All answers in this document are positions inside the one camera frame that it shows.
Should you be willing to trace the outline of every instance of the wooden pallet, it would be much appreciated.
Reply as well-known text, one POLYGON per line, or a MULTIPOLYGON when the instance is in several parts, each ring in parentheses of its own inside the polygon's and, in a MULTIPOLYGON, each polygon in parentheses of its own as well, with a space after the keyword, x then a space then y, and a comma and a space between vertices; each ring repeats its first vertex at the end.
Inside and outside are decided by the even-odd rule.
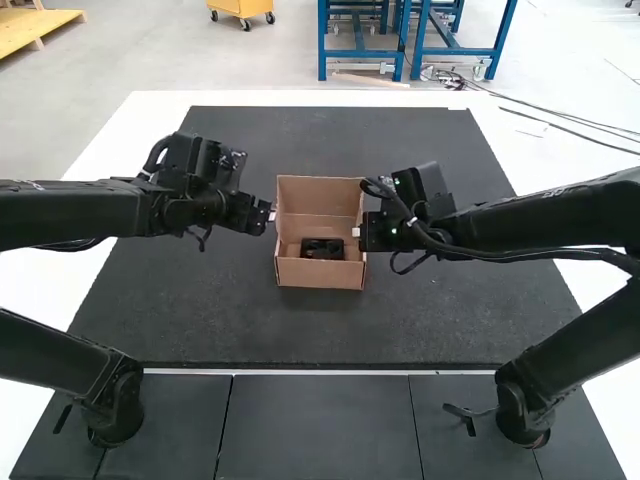
POLYGON ((25 47, 42 50, 42 37, 69 22, 86 22, 85 13, 82 10, 0 8, 0 59, 25 47))

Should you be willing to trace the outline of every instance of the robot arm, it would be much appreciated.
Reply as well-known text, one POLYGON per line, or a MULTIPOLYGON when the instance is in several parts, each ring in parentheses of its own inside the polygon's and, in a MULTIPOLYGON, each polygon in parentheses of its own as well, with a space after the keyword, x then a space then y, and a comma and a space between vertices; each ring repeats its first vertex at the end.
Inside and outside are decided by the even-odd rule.
MULTIPOLYGON (((239 190, 246 159, 244 152, 176 132, 154 146, 136 178, 0 181, 0 251, 77 252, 110 236, 185 233, 204 250, 214 225, 261 235, 271 203, 239 190), (206 233, 198 236, 193 227, 206 233)), ((138 431, 142 375, 142 366, 118 350, 0 308, 0 378, 71 396, 95 445, 116 447, 138 431)))
MULTIPOLYGON (((539 448, 549 440, 554 409, 585 381, 640 356, 640 168, 533 195, 456 210, 436 163, 366 179, 365 193, 381 199, 365 212, 362 251, 424 250, 439 260, 511 263, 541 258, 602 260, 631 275, 628 284, 495 374, 496 422, 516 444, 539 448), (622 247, 627 254, 610 248, 622 247)), ((473 412, 445 404, 449 413, 473 412)))
POLYGON ((213 225, 260 235, 271 204, 239 191, 246 159, 245 152, 176 132, 154 146, 137 178, 0 181, 0 251, 78 251, 105 237, 181 237, 213 225))

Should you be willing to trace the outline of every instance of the open cardboard box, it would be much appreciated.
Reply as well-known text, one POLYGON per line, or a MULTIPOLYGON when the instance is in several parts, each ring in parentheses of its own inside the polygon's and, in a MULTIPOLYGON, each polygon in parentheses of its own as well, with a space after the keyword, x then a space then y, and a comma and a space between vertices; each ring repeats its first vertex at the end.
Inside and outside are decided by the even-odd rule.
POLYGON ((366 254, 358 250, 352 228, 362 220, 359 178, 278 175, 275 251, 281 287, 362 290, 366 254), (300 258, 303 238, 341 238, 344 260, 300 258))

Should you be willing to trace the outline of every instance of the blue metal rack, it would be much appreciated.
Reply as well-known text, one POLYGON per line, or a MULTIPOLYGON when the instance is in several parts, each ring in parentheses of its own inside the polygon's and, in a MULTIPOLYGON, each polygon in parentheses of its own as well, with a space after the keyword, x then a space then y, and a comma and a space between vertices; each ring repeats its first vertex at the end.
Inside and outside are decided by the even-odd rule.
MULTIPOLYGON (((397 0, 407 6, 411 0, 397 0)), ((404 66, 405 45, 409 32, 409 16, 411 9, 403 9, 399 20, 398 46, 395 50, 367 50, 360 23, 361 15, 380 15, 380 34, 387 33, 387 19, 389 16, 389 0, 318 0, 318 80, 327 79, 328 58, 355 58, 355 59, 392 59, 394 61, 393 81, 402 79, 402 67, 404 66), (356 48, 353 50, 327 50, 325 38, 329 29, 329 17, 331 15, 351 15, 356 48)))
MULTIPOLYGON (((502 21, 500 22, 500 28, 496 35, 496 40, 492 48, 466 48, 458 44, 453 35, 458 31, 460 27, 460 19, 462 18, 462 9, 464 7, 464 0, 455 0, 451 4, 437 4, 431 6, 431 0, 420 0, 420 2, 413 3, 410 10, 412 12, 420 12, 420 20, 418 22, 418 33, 416 35, 416 46, 413 52, 413 65, 411 67, 411 80, 420 79, 420 69, 422 66, 422 57, 424 55, 469 55, 476 57, 485 57, 491 59, 491 65, 485 72, 485 79, 491 80, 496 75, 498 69, 498 62, 502 55, 502 49, 507 39, 507 33, 511 25, 511 20, 516 9, 518 0, 507 0, 507 4, 502 15, 502 21), (439 17, 438 13, 447 12, 456 15, 454 22, 451 25, 446 25, 439 17), (427 29, 427 24, 431 20, 436 31, 447 45, 446 47, 425 47, 424 37, 427 29)), ((396 17, 403 13, 394 15, 394 29, 398 28, 398 22, 402 26, 402 19, 397 20, 396 17)))

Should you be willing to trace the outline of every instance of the cable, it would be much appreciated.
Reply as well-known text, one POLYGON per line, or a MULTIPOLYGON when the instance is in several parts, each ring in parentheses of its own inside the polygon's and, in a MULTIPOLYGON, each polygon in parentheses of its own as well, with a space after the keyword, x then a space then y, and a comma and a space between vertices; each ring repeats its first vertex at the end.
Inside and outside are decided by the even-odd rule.
POLYGON ((142 167, 142 170, 140 170, 140 173, 138 173, 137 178, 141 180, 149 180, 149 178, 158 171, 160 168, 158 165, 158 159, 160 158, 160 155, 162 155, 162 152, 169 147, 170 143, 171 135, 167 135, 156 142, 156 144, 151 148, 149 157, 147 157, 147 161, 142 167))
POLYGON ((633 257, 618 253, 610 248, 529 248, 523 250, 486 252, 439 242, 422 229, 420 222, 418 222, 413 216, 409 207, 407 207, 407 205, 402 201, 395 190, 377 179, 367 178, 366 180, 389 195, 389 197, 402 211, 407 226, 414 232, 418 239, 422 241, 422 243, 427 247, 427 250, 431 250, 436 254, 439 253, 439 257, 446 258, 448 260, 482 260, 492 263, 513 263, 551 258, 567 260, 601 260, 614 265, 633 276, 640 276, 640 262, 633 259, 633 257))
MULTIPOLYGON (((498 97, 498 98, 502 98, 504 100, 509 100, 511 102, 519 103, 519 104, 525 105, 527 107, 535 108, 537 110, 541 110, 541 111, 549 113, 551 115, 560 116, 560 117, 565 118, 566 120, 574 121, 574 122, 580 123, 582 125, 584 125, 583 122, 587 122, 589 124, 592 124, 592 125, 588 125, 591 128, 595 128, 593 125, 597 125, 599 127, 611 128, 611 129, 618 130, 618 131, 621 131, 621 132, 625 132, 625 133, 629 133, 629 134, 632 134, 632 135, 640 136, 640 132, 636 132, 634 130, 629 130, 629 129, 622 128, 622 127, 616 127, 614 125, 607 125, 606 123, 595 122, 593 120, 589 120, 587 118, 579 117, 577 115, 573 115, 573 114, 566 113, 566 112, 561 112, 559 110, 552 110, 550 108, 545 108, 545 107, 541 107, 540 105, 536 105, 535 103, 530 103, 530 102, 526 102, 524 100, 519 100, 517 98, 513 98, 513 97, 510 97, 508 95, 505 95, 504 93, 495 92, 495 91, 490 90, 490 89, 488 89, 488 88, 486 88, 486 87, 484 87, 484 86, 482 86, 482 85, 480 85, 480 84, 478 84, 476 82, 468 80, 467 78, 463 77, 462 75, 460 75, 457 72, 448 72, 446 70, 438 70, 438 72, 446 72, 449 75, 455 75, 456 77, 458 77, 458 79, 461 82, 463 82, 463 83, 465 83, 467 85, 473 85, 475 88, 483 90, 483 91, 489 93, 490 95, 492 95, 494 97, 498 97)), ((608 130, 603 130, 603 129, 600 129, 600 128, 597 128, 596 130, 602 130, 604 132, 608 132, 608 133, 613 134, 613 132, 609 132, 608 130)), ((631 140, 631 141, 636 141, 636 140, 630 139, 629 137, 625 137, 625 136, 623 136, 623 138, 626 138, 626 139, 631 140)))
POLYGON ((93 238, 90 240, 73 240, 71 242, 61 242, 61 243, 51 243, 48 245, 38 245, 37 248, 39 250, 49 250, 52 252, 65 252, 65 253, 76 253, 83 252, 85 250, 89 250, 90 248, 99 245, 104 241, 104 238, 93 238))
POLYGON ((413 272, 416 269, 416 267, 422 265, 424 261, 432 255, 431 253, 426 252, 424 255, 418 258, 415 262, 411 263, 410 265, 403 268, 402 270, 398 270, 396 269, 396 258, 398 257, 398 255, 400 255, 400 253, 402 252, 393 252, 391 254, 391 258, 389 259, 389 267, 391 268, 391 271, 398 275, 406 275, 409 272, 413 272))
POLYGON ((589 142, 602 145, 603 147, 613 148, 614 150, 620 150, 621 152, 630 153, 631 155, 640 155, 640 152, 637 152, 635 150, 629 150, 628 148, 619 147, 617 145, 611 145, 610 143, 606 143, 606 142, 601 142, 600 140, 596 140, 595 138, 589 137, 588 135, 583 135, 582 133, 578 133, 574 130, 570 130, 566 127, 563 127, 562 125, 558 125, 557 123, 547 122, 546 120, 542 120, 541 118, 537 118, 532 115, 527 115, 526 113, 518 112, 516 110, 511 110, 509 108, 505 108, 505 107, 498 107, 498 108, 500 108, 500 110, 504 110, 505 112, 512 113, 520 117, 528 118, 530 120, 536 120, 538 122, 544 122, 550 127, 557 128, 558 130, 562 130, 563 132, 570 133, 571 135, 575 135, 576 137, 582 138, 583 140, 587 140, 589 142))
MULTIPOLYGON (((583 119, 583 118, 576 117, 576 116, 570 115, 570 114, 565 114, 563 112, 557 112, 555 110, 550 110, 548 108, 540 107, 540 106, 534 105, 532 103, 525 102, 523 100, 518 100, 518 99, 514 99, 514 98, 511 98, 511 97, 508 97, 508 96, 503 95, 501 93, 493 92, 493 91, 491 91, 491 90, 489 90, 487 88, 484 88, 484 87, 478 85, 477 83, 474 83, 474 82, 472 82, 470 80, 467 80, 466 78, 464 78, 459 73, 449 72, 449 71, 446 71, 446 70, 438 70, 436 72, 436 76, 441 74, 441 73, 446 73, 447 75, 449 75, 449 78, 452 78, 455 75, 456 77, 458 77, 459 81, 461 82, 461 85, 465 85, 467 87, 472 85, 473 87, 477 87, 480 90, 484 90, 484 91, 490 93, 492 96, 495 96, 495 97, 498 97, 498 98, 503 98, 505 100, 509 100, 509 101, 512 101, 512 102, 515 102, 515 103, 519 103, 521 105, 525 105, 525 106, 528 106, 528 107, 532 107, 532 108, 535 108, 537 110, 541 110, 543 112, 549 113, 551 115, 559 116, 561 118, 564 118, 565 120, 569 120, 569 121, 572 121, 574 123, 578 123, 580 125, 584 125, 584 126, 587 126, 589 128, 593 128, 595 130, 600 130, 602 132, 605 132, 605 133, 608 133, 608 134, 611 134, 611 135, 615 135, 616 137, 624 138, 625 140, 628 140, 630 142, 640 143, 640 140, 629 138, 626 135, 621 135, 621 134, 616 133, 616 132, 611 132, 609 130, 605 130, 604 128, 600 128, 600 127, 597 127, 597 126, 590 125, 589 123, 596 123, 596 122, 592 122, 591 120, 583 119)), ((593 137, 589 137, 588 135, 584 135, 582 133, 576 132, 575 130, 571 130, 569 128, 566 128, 566 127, 563 127, 561 125, 558 125, 557 123, 549 122, 547 120, 544 120, 544 119, 541 119, 541 118, 538 118, 538 117, 534 117, 532 115, 527 115, 526 113, 518 112, 516 110, 511 110, 511 109, 506 108, 506 107, 499 107, 499 108, 500 108, 500 110, 503 110, 505 112, 511 113, 513 115, 519 115, 521 117, 528 118, 530 120, 535 120, 535 121, 538 121, 538 122, 546 123, 550 127, 556 128, 558 130, 561 130, 561 131, 563 131, 565 133, 569 133, 571 135, 575 135, 576 137, 582 138, 583 140, 587 140, 589 142, 593 142, 593 143, 596 143, 598 145, 602 145, 603 147, 612 148, 614 150, 619 150, 621 152, 629 153, 631 155, 640 155, 640 152, 637 152, 635 150, 630 150, 630 149, 627 149, 627 148, 624 148, 624 147, 620 147, 620 146, 617 146, 617 145, 612 145, 610 143, 602 142, 602 141, 597 140, 597 139, 595 139, 593 137)), ((632 130, 620 129, 619 127, 613 127, 613 126, 607 126, 607 127, 608 128, 614 128, 614 129, 617 129, 617 130, 628 131, 631 134, 640 135, 637 132, 633 132, 632 130)))

